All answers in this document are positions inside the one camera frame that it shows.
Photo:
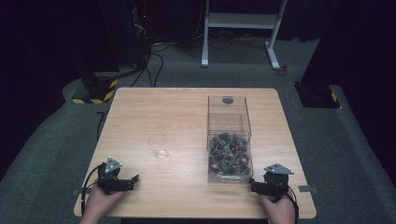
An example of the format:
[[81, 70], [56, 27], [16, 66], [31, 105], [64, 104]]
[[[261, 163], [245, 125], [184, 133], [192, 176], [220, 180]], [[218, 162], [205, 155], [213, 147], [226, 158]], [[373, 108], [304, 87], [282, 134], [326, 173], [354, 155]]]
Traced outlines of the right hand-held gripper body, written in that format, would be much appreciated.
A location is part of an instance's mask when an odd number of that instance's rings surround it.
[[289, 191], [289, 176], [294, 172], [280, 163], [264, 168], [264, 182], [258, 186], [258, 193], [268, 196], [282, 196]]

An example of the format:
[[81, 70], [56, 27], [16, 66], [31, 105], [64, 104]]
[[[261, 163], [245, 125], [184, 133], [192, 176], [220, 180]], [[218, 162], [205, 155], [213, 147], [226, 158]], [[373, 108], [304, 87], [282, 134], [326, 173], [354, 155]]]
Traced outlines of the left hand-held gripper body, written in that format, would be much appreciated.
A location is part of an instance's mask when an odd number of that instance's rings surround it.
[[96, 185], [105, 193], [117, 191], [128, 191], [127, 186], [133, 184], [131, 179], [119, 179], [120, 168], [122, 164], [115, 159], [108, 157], [98, 169], [98, 178]]

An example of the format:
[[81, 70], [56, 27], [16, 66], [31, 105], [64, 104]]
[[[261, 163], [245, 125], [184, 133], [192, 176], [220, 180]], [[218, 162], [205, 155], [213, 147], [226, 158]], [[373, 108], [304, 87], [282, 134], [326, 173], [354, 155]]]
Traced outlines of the person's left hand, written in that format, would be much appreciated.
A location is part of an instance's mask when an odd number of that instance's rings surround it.
[[126, 195], [125, 191], [105, 194], [93, 187], [86, 203], [85, 212], [78, 224], [99, 224], [100, 220]]

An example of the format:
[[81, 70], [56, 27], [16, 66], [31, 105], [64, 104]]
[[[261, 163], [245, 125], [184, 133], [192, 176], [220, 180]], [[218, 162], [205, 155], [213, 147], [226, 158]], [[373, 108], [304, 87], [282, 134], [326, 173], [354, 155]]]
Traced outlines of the person's right hand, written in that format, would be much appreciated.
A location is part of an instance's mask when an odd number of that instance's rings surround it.
[[295, 208], [290, 196], [283, 195], [275, 202], [270, 196], [261, 195], [260, 200], [271, 224], [295, 224]]

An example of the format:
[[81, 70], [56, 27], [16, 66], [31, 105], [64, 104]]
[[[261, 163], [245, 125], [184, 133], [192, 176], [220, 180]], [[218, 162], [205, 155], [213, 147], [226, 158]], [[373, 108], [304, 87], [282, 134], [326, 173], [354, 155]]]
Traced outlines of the pile of dark tea bags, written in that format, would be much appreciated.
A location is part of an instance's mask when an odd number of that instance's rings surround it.
[[252, 175], [250, 142], [236, 133], [213, 135], [208, 141], [208, 172], [211, 175]]

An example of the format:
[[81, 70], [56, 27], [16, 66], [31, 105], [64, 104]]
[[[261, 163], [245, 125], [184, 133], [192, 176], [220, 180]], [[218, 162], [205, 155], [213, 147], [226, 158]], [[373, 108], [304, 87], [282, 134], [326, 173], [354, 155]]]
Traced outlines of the clear glass cup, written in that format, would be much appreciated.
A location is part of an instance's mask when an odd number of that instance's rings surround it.
[[158, 159], [164, 159], [168, 156], [168, 140], [164, 134], [156, 133], [152, 135], [148, 140], [148, 146]]

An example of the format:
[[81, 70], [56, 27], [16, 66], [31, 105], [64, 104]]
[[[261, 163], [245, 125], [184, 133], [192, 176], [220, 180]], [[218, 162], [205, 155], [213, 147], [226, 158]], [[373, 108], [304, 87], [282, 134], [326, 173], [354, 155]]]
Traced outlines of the clear acrylic box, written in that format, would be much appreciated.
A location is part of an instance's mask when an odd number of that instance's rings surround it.
[[[209, 95], [207, 101], [207, 143], [213, 135], [236, 133], [251, 138], [247, 98], [244, 96]], [[252, 175], [211, 175], [210, 182], [245, 184]]]

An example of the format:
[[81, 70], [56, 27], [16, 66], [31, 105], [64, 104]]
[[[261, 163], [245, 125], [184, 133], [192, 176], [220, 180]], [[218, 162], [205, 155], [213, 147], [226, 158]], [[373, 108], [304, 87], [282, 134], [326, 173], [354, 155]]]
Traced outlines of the black yellow striped stand base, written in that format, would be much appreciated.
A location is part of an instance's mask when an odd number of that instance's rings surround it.
[[74, 104], [105, 104], [114, 94], [118, 79], [101, 78], [94, 74], [89, 74], [81, 78], [81, 83], [72, 96]]

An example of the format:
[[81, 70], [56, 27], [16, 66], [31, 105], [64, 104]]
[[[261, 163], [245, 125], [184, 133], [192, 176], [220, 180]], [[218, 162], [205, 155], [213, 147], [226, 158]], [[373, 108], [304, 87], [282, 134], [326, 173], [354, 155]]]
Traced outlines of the dark equipment rack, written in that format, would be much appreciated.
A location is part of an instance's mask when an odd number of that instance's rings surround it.
[[152, 44], [149, 4], [146, 0], [131, 0], [130, 12], [139, 56], [139, 67], [144, 68], [148, 63]]

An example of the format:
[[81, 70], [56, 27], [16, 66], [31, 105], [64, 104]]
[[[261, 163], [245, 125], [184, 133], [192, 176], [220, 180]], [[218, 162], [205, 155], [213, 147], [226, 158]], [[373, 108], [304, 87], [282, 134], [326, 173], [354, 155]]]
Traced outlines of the white metal stand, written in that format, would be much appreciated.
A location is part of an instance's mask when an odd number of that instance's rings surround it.
[[208, 34], [210, 28], [237, 28], [237, 29], [260, 29], [271, 30], [271, 38], [269, 42], [265, 42], [264, 46], [268, 54], [270, 63], [274, 70], [279, 70], [279, 64], [274, 44], [280, 24], [283, 20], [284, 11], [288, 0], [281, 0], [279, 10], [276, 14], [241, 14], [241, 13], [217, 13], [210, 11], [210, 0], [205, 3], [205, 26], [204, 40], [202, 48], [201, 66], [208, 67]]

